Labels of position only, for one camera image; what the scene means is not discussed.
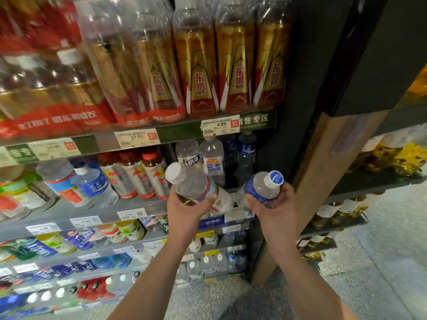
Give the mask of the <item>person's left hand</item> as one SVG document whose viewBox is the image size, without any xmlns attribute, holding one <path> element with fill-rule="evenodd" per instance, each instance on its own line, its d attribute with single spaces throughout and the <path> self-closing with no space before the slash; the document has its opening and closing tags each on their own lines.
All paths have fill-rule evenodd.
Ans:
<svg viewBox="0 0 427 320">
<path fill-rule="evenodd" d="M 181 201 L 172 185 L 167 200 L 167 214 L 169 221 L 168 242 L 176 247 L 188 248 L 198 230 L 201 217 L 206 212 L 194 212 L 194 206 L 189 206 Z"/>
</svg>

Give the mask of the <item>person's right hand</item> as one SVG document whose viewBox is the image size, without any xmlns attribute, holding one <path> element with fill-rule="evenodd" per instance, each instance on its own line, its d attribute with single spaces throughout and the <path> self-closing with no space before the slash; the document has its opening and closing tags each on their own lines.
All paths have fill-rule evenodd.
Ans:
<svg viewBox="0 0 427 320">
<path fill-rule="evenodd" d="M 269 251 L 274 259 L 298 254 L 297 213 L 294 188 L 284 182 L 278 197 L 264 214 L 256 214 Z"/>
</svg>

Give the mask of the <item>blue-label water bottle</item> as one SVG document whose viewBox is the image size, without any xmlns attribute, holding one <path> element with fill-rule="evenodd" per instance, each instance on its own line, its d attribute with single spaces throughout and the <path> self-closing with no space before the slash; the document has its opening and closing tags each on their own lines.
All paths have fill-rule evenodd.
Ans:
<svg viewBox="0 0 427 320">
<path fill-rule="evenodd" d="M 234 173 L 238 187 L 242 187 L 254 174 L 257 154 L 256 141 L 257 137 L 251 130 L 238 135 L 237 169 Z"/>
<path fill-rule="evenodd" d="M 269 203 L 279 195 L 283 183 L 284 177 L 279 171 L 257 172 L 241 188 L 239 207 L 244 210 L 250 209 L 245 194 L 250 194 L 264 205 Z"/>
<path fill-rule="evenodd" d="M 110 208 L 119 201 L 119 195 L 99 169 L 82 165 L 74 168 L 74 172 L 76 174 L 72 176 L 71 183 L 93 201 L 96 207 Z"/>
</svg>

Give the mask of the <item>clear white-cap drink bottle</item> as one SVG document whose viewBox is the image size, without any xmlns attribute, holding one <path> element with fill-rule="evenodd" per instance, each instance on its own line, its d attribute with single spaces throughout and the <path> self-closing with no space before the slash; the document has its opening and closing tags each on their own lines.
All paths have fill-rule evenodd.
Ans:
<svg viewBox="0 0 427 320">
<path fill-rule="evenodd" d="M 215 195 L 216 200 L 208 210 L 211 214 L 227 213 L 234 206 L 232 195 L 195 166 L 174 162 L 167 167 L 164 175 L 179 195 L 195 204 Z"/>
<path fill-rule="evenodd" d="M 179 141 L 175 145 L 178 162 L 202 169 L 199 142 L 196 139 Z"/>
<path fill-rule="evenodd" d="M 226 185 L 224 149 L 222 142 L 215 136 L 205 136 L 199 145 L 203 171 L 207 176 L 224 188 Z"/>
</svg>

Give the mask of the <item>person's left forearm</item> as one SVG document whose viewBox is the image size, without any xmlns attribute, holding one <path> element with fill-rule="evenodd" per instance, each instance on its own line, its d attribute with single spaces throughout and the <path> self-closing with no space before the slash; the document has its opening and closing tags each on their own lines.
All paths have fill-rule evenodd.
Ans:
<svg viewBox="0 0 427 320">
<path fill-rule="evenodd" d="M 164 320 L 181 260 L 192 238 L 172 237 L 107 320 Z"/>
</svg>

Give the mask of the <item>person's right forearm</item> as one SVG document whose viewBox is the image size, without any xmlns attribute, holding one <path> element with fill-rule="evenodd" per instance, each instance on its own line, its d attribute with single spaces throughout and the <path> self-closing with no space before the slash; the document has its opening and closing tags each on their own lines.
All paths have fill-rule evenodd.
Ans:
<svg viewBox="0 0 427 320">
<path fill-rule="evenodd" d="M 267 247 L 285 277 L 298 320 L 359 320 L 295 246 Z"/>
</svg>

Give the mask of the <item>red-cap drink bottle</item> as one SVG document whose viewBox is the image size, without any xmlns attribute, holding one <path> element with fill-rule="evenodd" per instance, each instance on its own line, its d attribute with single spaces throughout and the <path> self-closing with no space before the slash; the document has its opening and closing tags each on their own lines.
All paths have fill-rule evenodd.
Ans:
<svg viewBox="0 0 427 320">
<path fill-rule="evenodd" d="M 142 150 L 142 163 L 159 199 L 168 199 L 171 185 L 165 177 L 167 163 L 157 147 Z"/>
<path fill-rule="evenodd" d="M 123 150 L 119 152 L 121 164 L 142 199 L 151 199 L 156 193 L 144 170 L 142 157 L 135 151 Z"/>
<path fill-rule="evenodd" d="M 97 160 L 109 183 L 121 198 L 131 199 L 138 195 L 123 169 L 119 154 L 115 152 L 101 153 L 97 155 Z"/>
</svg>

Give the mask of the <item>wooden pillar panel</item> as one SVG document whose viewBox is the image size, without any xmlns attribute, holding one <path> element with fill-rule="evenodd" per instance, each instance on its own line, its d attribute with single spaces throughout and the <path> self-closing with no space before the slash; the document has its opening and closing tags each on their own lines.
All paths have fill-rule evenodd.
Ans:
<svg viewBox="0 0 427 320">
<path fill-rule="evenodd" d="M 264 283 L 280 264 L 279 253 L 295 252 L 297 237 L 338 184 L 350 164 L 366 145 L 391 110 L 368 114 L 329 117 L 321 112 L 293 181 L 295 209 L 286 211 L 284 226 L 274 221 L 265 230 L 266 248 L 260 254 L 250 278 L 252 285 Z"/>
</svg>

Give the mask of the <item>white shelf price tag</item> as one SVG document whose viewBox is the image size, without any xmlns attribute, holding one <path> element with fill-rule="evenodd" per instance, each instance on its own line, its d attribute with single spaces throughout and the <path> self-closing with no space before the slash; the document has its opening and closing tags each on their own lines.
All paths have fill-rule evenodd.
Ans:
<svg viewBox="0 0 427 320">
<path fill-rule="evenodd" d="M 156 128 L 133 129 L 114 132 L 121 149 L 160 145 Z"/>
<path fill-rule="evenodd" d="M 71 137 L 30 142 L 28 146 L 40 161 L 82 155 Z"/>
<path fill-rule="evenodd" d="M 240 115 L 202 120 L 201 131 L 204 138 L 239 133 Z"/>
</svg>

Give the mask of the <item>green shelf strip sign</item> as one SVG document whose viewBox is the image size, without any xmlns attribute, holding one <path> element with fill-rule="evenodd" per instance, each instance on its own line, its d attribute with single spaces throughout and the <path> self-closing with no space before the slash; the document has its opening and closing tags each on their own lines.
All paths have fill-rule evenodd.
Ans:
<svg viewBox="0 0 427 320">
<path fill-rule="evenodd" d="M 38 158 L 28 144 L 9 145 L 5 147 L 12 158 L 19 164 L 38 162 Z"/>
<path fill-rule="evenodd" d="M 275 109 L 240 114 L 240 132 L 274 128 Z"/>
</svg>

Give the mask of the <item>grey metal shelving unit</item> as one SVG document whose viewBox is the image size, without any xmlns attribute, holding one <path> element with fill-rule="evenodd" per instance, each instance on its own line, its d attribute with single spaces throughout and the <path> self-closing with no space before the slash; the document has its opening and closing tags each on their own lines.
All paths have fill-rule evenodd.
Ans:
<svg viewBox="0 0 427 320">
<path fill-rule="evenodd" d="M 246 112 L 258 112 L 264 110 L 271 109 L 251 108 Z M 238 114 L 221 114 L 215 118 L 234 116 Z M 205 119 L 185 118 L 183 121 L 173 124 L 149 126 L 148 128 L 156 128 L 161 144 L 147 147 L 121 149 L 114 132 L 126 131 L 125 129 L 74 136 L 71 138 L 75 141 L 82 155 L 68 157 L 67 159 L 74 168 L 87 165 L 91 168 L 97 168 L 103 172 L 97 160 L 98 154 L 106 152 L 115 152 L 119 154 L 119 152 L 123 150 L 132 150 L 137 152 L 142 157 L 143 149 L 155 146 L 163 155 L 168 166 L 170 163 L 178 160 L 175 151 L 175 145 L 177 142 L 191 139 L 196 139 L 199 143 L 204 141 L 201 131 L 202 120 Z M 232 194 L 233 199 L 235 197 L 234 193 L 238 191 L 239 187 L 234 176 L 237 168 L 237 160 L 231 159 L 230 153 L 233 142 L 238 140 L 236 135 L 240 133 L 241 132 L 219 136 L 226 137 L 225 139 L 221 139 L 223 148 L 226 149 L 225 189 L 227 192 Z M 6 146 L 27 143 L 29 142 L 14 144 L 0 142 L 0 177 L 18 176 L 22 172 L 33 172 L 36 176 L 40 177 L 41 181 L 43 181 L 41 176 L 36 172 L 36 166 L 39 163 L 45 161 L 39 160 L 38 162 L 34 163 L 19 164 L 6 150 Z M 74 226 L 74 224 L 70 223 L 70 220 L 75 218 L 83 218 L 86 216 L 99 215 L 100 218 L 103 219 L 103 222 L 110 222 L 112 218 L 115 218 L 118 211 L 134 210 L 140 208 L 144 208 L 147 215 L 152 213 L 160 213 L 161 215 L 167 214 L 167 199 L 159 199 L 157 195 L 151 199 L 142 199 L 139 195 L 131 199 L 123 199 L 119 196 L 119 201 L 113 207 L 104 209 L 96 207 L 93 201 L 93 206 L 90 209 L 75 208 L 67 200 L 62 199 L 57 194 L 56 198 L 56 203 L 47 210 L 30 210 L 6 194 L 2 189 L 0 189 L 0 241 L 11 240 L 11 237 L 15 236 L 17 238 L 32 236 L 33 234 L 27 230 L 27 227 L 33 225 L 48 224 L 53 222 L 56 223 L 57 227 L 59 227 L 61 230 L 64 230 L 66 227 L 77 228 L 77 226 Z"/>
</svg>

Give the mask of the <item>rows of assorted shelf bottles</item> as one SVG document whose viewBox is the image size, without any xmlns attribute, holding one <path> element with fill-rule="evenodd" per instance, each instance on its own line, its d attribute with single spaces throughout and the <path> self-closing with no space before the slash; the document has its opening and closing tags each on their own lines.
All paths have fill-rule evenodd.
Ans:
<svg viewBox="0 0 427 320">
<path fill-rule="evenodd" d="M 199 231 L 181 259 L 174 285 L 181 288 L 242 276 L 247 267 L 246 235 L 240 220 Z M 0 268 L 0 320 L 85 310 L 120 301 L 164 247 L 161 232 L 141 242 L 92 253 L 67 264 L 59 260 Z"/>
</svg>

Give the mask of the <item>gold energy drink bottle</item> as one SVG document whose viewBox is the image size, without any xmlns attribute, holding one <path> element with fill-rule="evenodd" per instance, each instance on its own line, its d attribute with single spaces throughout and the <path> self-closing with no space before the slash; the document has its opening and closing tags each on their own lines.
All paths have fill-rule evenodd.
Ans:
<svg viewBox="0 0 427 320">
<path fill-rule="evenodd" d="M 263 0 L 258 7 L 253 104 L 259 108 L 284 100 L 293 21 L 292 0 Z"/>
<path fill-rule="evenodd" d="M 220 110 L 242 113 L 252 101 L 254 9 L 249 1 L 220 0 L 214 19 Z"/>
<path fill-rule="evenodd" d="M 215 32 L 205 6 L 176 7 L 173 36 L 187 113 L 211 118 L 219 111 Z"/>
</svg>

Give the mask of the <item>pile of gold packets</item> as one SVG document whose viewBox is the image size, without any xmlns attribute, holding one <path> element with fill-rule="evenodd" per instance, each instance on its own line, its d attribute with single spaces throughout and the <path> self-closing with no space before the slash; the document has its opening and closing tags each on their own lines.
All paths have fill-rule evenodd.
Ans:
<svg viewBox="0 0 427 320">
<path fill-rule="evenodd" d="M 389 171 L 408 177 L 427 164 L 427 122 L 399 129 L 368 140 L 346 174 L 355 171 Z"/>
</svg>

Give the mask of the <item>red-blue label water bottle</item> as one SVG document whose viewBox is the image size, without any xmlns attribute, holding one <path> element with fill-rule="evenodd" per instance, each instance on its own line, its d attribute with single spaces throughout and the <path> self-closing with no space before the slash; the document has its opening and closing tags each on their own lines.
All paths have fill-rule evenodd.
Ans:
<svg viewBox="0 0 427 320">
<path fill-rule="evenodd" d="M 90 209 L 93 206 L 91 199 L 72 184 L 74 167 L 67 158 L 41 162 L 36 166 L 36 172 L 50 190 L 75 208 Z"/>
</svg>

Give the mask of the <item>black shelf end panel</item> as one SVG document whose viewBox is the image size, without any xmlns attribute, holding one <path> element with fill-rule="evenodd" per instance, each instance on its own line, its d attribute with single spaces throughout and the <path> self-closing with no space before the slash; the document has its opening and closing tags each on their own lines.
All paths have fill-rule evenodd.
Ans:
<svg viewBox="0 0 427 320">
<path fill-rule="evenodd" d="M 284 102 L 275 110 L 275 129 L 259 131 L 258 170 L 278 170 L 291 185 L 300 167 L 316 124 L 314 97 L 329 62 L 332 38 L 320 42 L 321 17 L 328 10 L 344 9 L 344 1 L 296 0 Z"/>
</svg>

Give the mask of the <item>plastic-wrapped gold bottle pack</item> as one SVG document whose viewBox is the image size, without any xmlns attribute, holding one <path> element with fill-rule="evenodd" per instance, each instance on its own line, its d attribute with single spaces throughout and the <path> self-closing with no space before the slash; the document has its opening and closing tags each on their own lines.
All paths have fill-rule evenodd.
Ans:
<svg viewBox="0 0 427 320">
<path fill-rule="evenodd" d="M 119 125 L 173 124 L 187 113 L 164 0 L 76 0 L 95 74 Z"/>
</svg>

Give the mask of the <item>dark side shelving unit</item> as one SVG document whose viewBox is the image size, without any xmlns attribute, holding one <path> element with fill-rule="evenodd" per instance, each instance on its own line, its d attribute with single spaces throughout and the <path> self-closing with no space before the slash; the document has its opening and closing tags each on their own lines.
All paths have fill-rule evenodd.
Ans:
<svg viewBox="0 0 427 320">
<path fill-rule="evenodd" d="M 321 112 L 392 111 L 427 62 L 427 0 L 332 1 L 344 9 L 328 10 L 319 24 L 319 41 L 331 37 L 332 46 L 314 97 L 316 122 Z"/>
</svg>

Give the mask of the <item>green-label drink bottle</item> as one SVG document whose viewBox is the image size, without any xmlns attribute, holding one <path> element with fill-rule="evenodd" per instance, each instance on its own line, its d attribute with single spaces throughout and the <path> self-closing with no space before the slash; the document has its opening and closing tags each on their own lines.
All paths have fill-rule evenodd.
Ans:
<svg viewBox="0 0 427 320">
<path fill-rule="evenodd" d="M 0 189 L 30 210 L 47 210 L 56 203 L 56 194 L 33 172 L 0 177 Z"/>
</svg>

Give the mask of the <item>red-wrapped bottle multipack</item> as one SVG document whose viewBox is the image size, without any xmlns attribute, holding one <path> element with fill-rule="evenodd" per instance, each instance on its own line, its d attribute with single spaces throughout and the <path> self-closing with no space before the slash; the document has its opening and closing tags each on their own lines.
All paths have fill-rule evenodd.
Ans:
<svg viewBox="0 0 427 320">
<path fill-rule="evenodd" d="M 0 0 L 0 139 L 110 130 L 115 115 L 82 46 L 76 0 Z"/>
</svg>

